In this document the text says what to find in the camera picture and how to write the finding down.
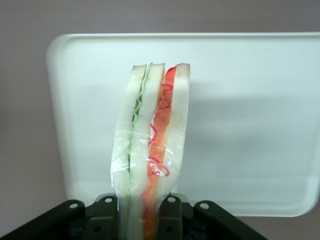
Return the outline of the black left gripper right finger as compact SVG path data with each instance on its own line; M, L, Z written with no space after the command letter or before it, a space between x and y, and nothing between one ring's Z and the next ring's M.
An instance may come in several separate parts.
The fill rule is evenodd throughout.
M158 211L155 239L183 239L182 201L177 196L170 195L162 201Z

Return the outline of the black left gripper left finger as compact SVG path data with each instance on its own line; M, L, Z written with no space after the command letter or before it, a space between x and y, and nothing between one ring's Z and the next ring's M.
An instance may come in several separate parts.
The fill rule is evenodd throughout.
M114 194L105 194L89 207L92 214L84 227L84 239L117 240L118 198Z

